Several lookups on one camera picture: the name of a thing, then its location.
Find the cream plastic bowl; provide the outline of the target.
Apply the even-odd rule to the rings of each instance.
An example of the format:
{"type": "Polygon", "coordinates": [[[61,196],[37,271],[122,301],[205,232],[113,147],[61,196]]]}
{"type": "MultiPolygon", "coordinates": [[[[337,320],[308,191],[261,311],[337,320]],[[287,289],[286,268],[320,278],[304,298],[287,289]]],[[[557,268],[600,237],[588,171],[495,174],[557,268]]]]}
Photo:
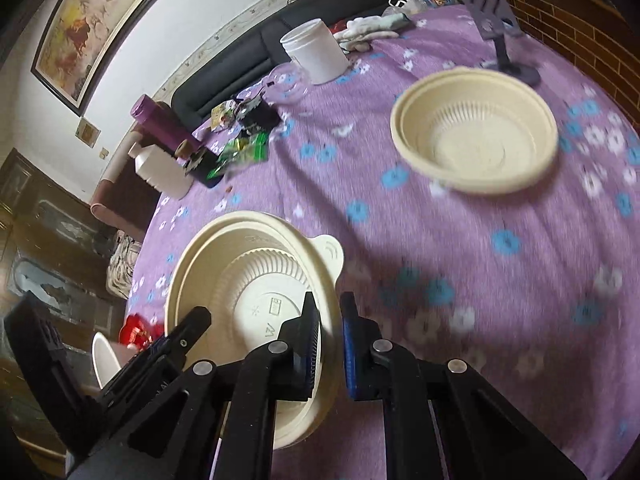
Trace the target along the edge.
{"type": "Polygon", "coordinates": [[[341,315],[335,286],[345,262],[333,236],[308,238],[272,214],[240,211],[204,226],[182,253],[165,302],[171,332],[195,307],[212,322],[186,355],[224,365],[277,338],[297,318],[307,292],[320,315],[314,394],[277,407],[275,448],[308,438],[329,413],[342,367],[341,315]]]}
{"type": "Polygon", "coordinates": [[[469,67],[427,76],[402,92],[390,113],[390,134],[419,174],[474,195],[535,185],[559,148],[552,111],[534,89],[469,67]]]}

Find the white bowl stack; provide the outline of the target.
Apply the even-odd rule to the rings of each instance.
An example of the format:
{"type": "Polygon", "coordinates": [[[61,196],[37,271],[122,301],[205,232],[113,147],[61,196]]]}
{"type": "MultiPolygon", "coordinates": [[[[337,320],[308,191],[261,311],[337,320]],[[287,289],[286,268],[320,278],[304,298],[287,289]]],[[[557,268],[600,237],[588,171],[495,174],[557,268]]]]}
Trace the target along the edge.
{"type": "Polygon", "coordinates": [[[138,349],[132,344],[126,346],[126,344],[108,340],[100,332],[95,333],[91,357],[99,387],[104,388],[137,353],[138,349]]]}

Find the black device left edge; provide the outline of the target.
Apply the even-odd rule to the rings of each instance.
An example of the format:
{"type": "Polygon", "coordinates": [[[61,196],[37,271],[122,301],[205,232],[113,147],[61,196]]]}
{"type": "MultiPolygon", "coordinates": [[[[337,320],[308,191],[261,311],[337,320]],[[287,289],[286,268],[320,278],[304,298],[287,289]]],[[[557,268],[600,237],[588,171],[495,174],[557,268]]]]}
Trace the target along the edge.
{"type": "Polygon", "coordinates": [[[15,361],[44,416],[75,460],[98,440],[100,407],[82,390],[47,305],[31,292],[3,321],[15,361]]]}

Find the purple floral tablecloth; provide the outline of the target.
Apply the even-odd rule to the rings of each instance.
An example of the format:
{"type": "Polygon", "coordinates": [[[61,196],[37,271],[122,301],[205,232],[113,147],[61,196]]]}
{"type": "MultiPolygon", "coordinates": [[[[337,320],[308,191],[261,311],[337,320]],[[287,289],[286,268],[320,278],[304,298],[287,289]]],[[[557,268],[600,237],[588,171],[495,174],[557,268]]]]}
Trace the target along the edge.
{"type": "Polygon", "coordinates": [[[427,11],[283,107],[266,162],[160,200],[129,311],[163,323],[177,262],[209,221],[274,214],[341,242],[338,287],[387,338],[432,362],[467,360],[587,477],[608,478],[639,434],[639,140],[547,46],[525,36],[509,52],[538,68],[559,125],[558,164],[536,188],[465,196],[397,154],[390,111],[401,92],[492,53],[462,6],[427,11]]]}

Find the patterned bag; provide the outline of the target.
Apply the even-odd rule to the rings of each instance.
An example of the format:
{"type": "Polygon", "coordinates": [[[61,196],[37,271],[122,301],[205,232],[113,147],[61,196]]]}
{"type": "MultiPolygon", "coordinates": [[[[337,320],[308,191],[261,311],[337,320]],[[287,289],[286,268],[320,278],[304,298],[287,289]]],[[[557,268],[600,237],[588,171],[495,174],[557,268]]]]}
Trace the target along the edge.
{"type": "Polygon", "coordinates": [[[141,243],[122,230],[115,236],[114,252],[106,270],[106,290],[113,296],[127,299],[134,284],[134,266],[141,250],[141,243]]]}

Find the dark wooden cabinet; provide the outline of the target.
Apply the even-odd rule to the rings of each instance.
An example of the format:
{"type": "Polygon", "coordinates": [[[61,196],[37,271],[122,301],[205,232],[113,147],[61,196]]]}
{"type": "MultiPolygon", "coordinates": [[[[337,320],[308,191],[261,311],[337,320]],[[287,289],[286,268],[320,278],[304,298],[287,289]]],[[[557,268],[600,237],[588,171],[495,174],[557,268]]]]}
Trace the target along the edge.
{"type": "Polygon", "coordinates": [[[1,312],[26,292],[43,301],[83,393],[99,391],[95,333],[117,334],[125,301],[106,289],[114,229],[17,150],[1,159],[1,312]]]}

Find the white plastic bottle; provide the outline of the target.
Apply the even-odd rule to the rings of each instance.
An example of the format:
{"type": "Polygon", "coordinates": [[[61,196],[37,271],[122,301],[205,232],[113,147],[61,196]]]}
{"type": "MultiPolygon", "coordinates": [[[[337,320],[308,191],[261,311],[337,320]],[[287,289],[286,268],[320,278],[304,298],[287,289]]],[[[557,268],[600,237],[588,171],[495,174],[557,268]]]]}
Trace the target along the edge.
{"type": "Polygon", "coordinates": [[[181,200],[190,191],[193,179],[159,146],[134,143],[128,155],[134,160],[136,174],[158,192],[174,200],[181,200]]]}

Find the small black jar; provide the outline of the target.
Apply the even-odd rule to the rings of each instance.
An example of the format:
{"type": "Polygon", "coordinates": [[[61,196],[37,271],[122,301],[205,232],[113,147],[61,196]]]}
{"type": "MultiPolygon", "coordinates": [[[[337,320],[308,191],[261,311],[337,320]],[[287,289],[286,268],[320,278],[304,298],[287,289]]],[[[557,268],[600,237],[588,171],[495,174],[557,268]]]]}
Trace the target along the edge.
{"type": "Polygon", "coordinates": [[[206,188],[214,188],[223,178],[219,157],[206,146],[202,146],[191,154],[183,164],[184,172],[194,182],[204,185],[206,188]]]}

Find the green snack wrapper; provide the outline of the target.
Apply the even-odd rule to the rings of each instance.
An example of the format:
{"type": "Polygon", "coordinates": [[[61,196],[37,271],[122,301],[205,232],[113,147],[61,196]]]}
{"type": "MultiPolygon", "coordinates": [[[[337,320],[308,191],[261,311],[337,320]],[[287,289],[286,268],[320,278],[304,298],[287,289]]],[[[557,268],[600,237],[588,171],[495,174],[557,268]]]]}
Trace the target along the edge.
{"type": "Polygon", "coordinates": [[[232,176],[250,166],[266,162],[269,154],[269,133],[258,131],[248,134],[242,130],[240,134],[230,140],[217,155],[214,166],[208,170],[208,180],[232,176]]]}

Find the purple thermos bottle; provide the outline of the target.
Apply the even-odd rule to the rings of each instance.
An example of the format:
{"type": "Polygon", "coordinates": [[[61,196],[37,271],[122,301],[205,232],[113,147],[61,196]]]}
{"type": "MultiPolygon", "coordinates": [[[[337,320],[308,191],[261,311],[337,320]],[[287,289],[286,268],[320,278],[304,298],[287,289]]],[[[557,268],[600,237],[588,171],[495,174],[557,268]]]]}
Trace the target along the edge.
{"type": "Polygon", "coordinates": [[[176,113],[165,102],[154,101],[142,94],[131,107],[130,115],[145,134],[152,136],[171,154],[175,154],[183,146],[191,155],[202,146],[202,142],[180,122],[176,113]]]}

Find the white cloth gloves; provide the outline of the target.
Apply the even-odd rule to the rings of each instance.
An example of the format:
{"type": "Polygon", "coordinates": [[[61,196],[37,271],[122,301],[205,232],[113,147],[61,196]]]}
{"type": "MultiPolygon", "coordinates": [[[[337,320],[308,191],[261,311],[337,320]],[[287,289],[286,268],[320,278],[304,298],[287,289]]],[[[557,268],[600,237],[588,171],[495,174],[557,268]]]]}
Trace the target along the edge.
{"type": "Polygon", "coordinates": [[[398,38],[400,32],[412,26],[413,21],[403,13],[367,16],[348,21],[346,28],[333,37],[345,52],[367,52],[372,41],[398,38]]]}

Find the white plastic cup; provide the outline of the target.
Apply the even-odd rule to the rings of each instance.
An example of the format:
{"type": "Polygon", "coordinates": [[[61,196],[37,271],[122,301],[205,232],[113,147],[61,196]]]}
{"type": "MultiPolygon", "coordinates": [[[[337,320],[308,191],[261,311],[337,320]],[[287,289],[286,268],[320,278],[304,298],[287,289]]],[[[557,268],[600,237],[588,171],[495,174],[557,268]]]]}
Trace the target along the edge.
{"type": "Polygon", "coordinates": [[[342,76],[349,60],[321,18],[300,24],[280,38],[288,57],[318,86],[342,76]]]}

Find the framed horse painting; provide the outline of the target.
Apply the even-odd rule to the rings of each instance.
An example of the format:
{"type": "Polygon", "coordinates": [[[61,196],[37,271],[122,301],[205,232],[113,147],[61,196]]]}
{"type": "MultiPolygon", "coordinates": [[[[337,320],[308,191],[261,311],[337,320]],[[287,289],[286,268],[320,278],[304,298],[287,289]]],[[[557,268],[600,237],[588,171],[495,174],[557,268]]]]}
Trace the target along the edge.
{"type": "Polygon", "coordinates": [[[155,0],[58,0],[32,74],[75,115],[85,113],[120,43],[155,0]]]}

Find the black sofa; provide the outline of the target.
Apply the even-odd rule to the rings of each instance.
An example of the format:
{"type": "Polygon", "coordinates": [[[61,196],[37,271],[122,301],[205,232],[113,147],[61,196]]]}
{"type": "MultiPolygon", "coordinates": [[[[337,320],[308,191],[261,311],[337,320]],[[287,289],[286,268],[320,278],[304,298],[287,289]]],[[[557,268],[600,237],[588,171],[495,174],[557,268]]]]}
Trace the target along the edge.
{"type": "Polygon", "coordinates": [[[341,20],[380,14],[387,1],[295,0],[264,18],[207,61],[177,88],[170,106],[180,122],[192,131],[210,117],[216,105],[290,60],[280,44],[287,32],[313,18],[320,18],[331,27],[341,20]]]}

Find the small wall picture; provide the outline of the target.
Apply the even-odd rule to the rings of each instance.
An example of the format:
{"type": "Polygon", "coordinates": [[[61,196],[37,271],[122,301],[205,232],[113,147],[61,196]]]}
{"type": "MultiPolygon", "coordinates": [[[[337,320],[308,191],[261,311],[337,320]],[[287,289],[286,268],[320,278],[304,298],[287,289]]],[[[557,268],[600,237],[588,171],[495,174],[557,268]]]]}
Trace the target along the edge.
{"type": "Polygon", "coordinates": [[[94,148],[100,133],[101,130],[99,128],[96,128],[95,125],[83,117],[76,128],[75,136],[83,144],[87,145],[88,148],[94,148]]]}

